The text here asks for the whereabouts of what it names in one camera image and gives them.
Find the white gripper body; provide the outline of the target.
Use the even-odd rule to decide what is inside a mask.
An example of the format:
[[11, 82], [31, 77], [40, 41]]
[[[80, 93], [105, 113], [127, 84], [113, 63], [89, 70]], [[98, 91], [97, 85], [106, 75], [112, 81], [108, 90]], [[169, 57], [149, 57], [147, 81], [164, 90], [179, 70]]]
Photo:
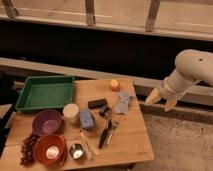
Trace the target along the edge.
[[177, 70], [174, 70], [168, 77], [165, 77], [159, 90], [166, 100], [181, 99], [188, 88], [195, 84], [194, 81], [188, 80]]

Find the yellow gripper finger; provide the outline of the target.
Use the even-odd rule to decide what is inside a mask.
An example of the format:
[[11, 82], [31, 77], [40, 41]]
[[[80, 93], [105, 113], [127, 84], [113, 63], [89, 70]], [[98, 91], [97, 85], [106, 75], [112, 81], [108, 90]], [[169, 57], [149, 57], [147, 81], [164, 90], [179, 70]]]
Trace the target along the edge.
[[176, 99], [170, 99], [166, 101], [166, 104], [164, 106], [164, 110], [166, 112], [170, 111], [173, 107], [175, 107], [177, 104], [177, 100]]
[[145, 100], [146, 105], [152, 105], [161, 100], [161, 92], [158, 88], [154, 88]]

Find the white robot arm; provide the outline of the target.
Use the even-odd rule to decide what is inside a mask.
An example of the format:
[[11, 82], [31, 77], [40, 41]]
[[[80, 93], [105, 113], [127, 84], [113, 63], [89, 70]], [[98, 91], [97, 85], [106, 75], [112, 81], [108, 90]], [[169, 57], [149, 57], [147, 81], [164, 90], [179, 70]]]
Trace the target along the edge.
[[175, 58], [175, 69], [151, 91], [145, 104], [152, 105], [165, 99], [164, 110], [168, 112], [186, 94], [188, 88], [201, 81], [213, 87], [213, 53], [193, 49], [183, 50]]

